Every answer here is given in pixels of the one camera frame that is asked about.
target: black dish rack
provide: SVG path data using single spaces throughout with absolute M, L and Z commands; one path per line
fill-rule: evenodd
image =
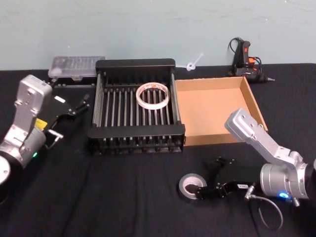
M 185 142 L 175 89 L 173 59 L 100 60 L 92 127 L 88 131 L 95 155 L 142 152 L 179 152 Z M 137 88 L 159 82 L 170 91 L 168 105 L 146 110 L 136 101 Z M 164 99 L 160 90 L 142 93 L 148 103 Z

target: black table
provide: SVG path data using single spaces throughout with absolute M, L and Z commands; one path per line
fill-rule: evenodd
M 178 79 L 223 77 L 229 67 L 179 70 Z M 298 151 L 305 162 L 316 158 L 315 64 L 264 65 L 275 82 L 251 85 L 270 135 Z M 0 135 L 14 115 L 19 80 L 28 74 L 47 79 L 46 70 L 0 72 Z M 56 88 L 73 105 L 94 88 Z M 176 186 L 193 172 L 209 177 L 205 162 L 217 156 L 247 165 L 264 159 L 246 144 L 188 147 L 183 153 L 93 157 L 86 151 L 92 110 L 59 131 L 65 139 L 42 151 L 25 170 L 22 183 L 0 206 L 1 236 L 256 236 L 247 204 L 240 194 L 192 205 L 182 201 Z M 255 213 L 262 236 L 315 236 L 316 208 L 277 202 L 284 215 L 280 232 L 267 231 Z M 277 224 L 275 211 L 264 211 Z

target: cardboard box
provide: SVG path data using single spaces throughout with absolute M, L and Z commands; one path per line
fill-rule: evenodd
M 176 80 L 176 91 L 185 146 L 238 142 L 224 124 L 241 107 L 267 130 L 246 78 Z

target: white cable tie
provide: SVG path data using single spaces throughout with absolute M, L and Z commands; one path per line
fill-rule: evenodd
M 204 55 L 204 53 L 201 53 L 194 63 L 190 62 L 186 66 L 185 65 L 176 65 L 176 67 L 177 68 L 185 68 L 188 71 L 194 70 L 196 68 L 198 61 L 201 59 L 201 57 L 203 57 L 203 55 Z

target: wall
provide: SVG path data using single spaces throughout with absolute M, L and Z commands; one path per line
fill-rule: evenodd
M 57 55 L 172 57 L 230 64 L 231 38 L 263 63 L 316 62 L 314 0 L 1 0 L 0 70 L 47 69 Z

